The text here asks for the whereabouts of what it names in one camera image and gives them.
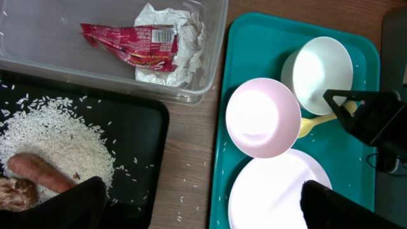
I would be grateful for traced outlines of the white bowl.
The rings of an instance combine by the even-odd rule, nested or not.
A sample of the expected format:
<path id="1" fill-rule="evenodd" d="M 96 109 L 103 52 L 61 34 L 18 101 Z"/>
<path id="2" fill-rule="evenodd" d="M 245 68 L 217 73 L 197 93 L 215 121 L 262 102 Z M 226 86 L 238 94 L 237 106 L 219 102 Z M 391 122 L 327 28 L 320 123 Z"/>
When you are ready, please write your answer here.
<path id="1" fill-rule="evenodd" d="M 296 50 L 284 62 L 280 80 L 300 106 L 314 115 L 332 109 L 323 98 L 326 90 L 350 90 L 354 70 L 347 49 L 330 37 L 317 37 Z"/>

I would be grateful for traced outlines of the red snack wrapper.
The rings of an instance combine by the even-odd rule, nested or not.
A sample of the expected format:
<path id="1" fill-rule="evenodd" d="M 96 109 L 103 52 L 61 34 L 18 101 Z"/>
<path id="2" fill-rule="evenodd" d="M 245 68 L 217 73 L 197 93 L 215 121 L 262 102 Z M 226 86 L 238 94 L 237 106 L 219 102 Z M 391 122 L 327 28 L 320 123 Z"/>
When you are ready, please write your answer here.
<path id="1" fill-rule="evenodd" d="M 178 32 L 174 25 L 111 27 L 81 24 L 87 42 L 103 48 L 131 66 L 160 72 L 177 69 Z"/>

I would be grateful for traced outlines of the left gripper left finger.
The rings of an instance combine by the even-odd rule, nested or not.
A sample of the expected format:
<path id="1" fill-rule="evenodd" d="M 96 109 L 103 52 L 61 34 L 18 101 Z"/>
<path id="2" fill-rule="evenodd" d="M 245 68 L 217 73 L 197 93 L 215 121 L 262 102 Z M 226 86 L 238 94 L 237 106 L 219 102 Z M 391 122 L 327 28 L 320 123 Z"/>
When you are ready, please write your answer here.
<path id="1" fill-rule="evenodd" d="M 1 229 L 97 228 L 107 202 L 106 185 L 92 177 L 32 209 L 1 211 Z"/>

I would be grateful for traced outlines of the white tissue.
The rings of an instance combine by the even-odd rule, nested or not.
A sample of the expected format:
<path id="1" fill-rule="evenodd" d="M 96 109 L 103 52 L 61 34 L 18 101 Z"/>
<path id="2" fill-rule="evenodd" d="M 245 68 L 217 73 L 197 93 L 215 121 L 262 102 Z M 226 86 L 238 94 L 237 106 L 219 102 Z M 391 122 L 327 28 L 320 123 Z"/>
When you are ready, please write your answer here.
<path id="1" fill-rule="evenodd" d="M 135 19 L 134 25 L 154 24 L 168 24 L 177 27 L 178 53 L 174 58 L 177 69 L 165 73 L 137 68 L 135 79 L 146 83 L 183 87 L 190 83 L 193 75 L 202 65 L 200 58 L 204 52 L 205 25 L 199 20 L 197 12 L 172 8 L 155 10 L 148 3 Z"/>

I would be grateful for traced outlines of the orange carrot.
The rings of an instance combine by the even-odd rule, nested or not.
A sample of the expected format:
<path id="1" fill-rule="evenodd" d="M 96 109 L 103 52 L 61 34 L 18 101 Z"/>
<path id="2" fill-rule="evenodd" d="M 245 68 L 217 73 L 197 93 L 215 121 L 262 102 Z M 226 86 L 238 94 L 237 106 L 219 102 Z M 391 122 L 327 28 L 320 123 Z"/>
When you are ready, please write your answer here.
<path id="1" fill-rule="evenodd" d="M 7 161 L 16 175 L 44 186 L 55 193 L 63 193 L 76 186 L 68 177 L 32 153 L 18 153 Z"/>

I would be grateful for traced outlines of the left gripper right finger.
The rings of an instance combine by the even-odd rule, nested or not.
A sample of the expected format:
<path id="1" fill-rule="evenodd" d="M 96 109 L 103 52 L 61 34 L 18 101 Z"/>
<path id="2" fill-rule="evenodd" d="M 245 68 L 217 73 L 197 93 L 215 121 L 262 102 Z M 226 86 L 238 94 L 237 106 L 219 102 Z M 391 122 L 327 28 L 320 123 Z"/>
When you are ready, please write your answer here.
<path id="1" fill-rule="evenodd" d="M 303 183 L 300 206 L 309 229 L 403 229 L 313 180 Z"/>

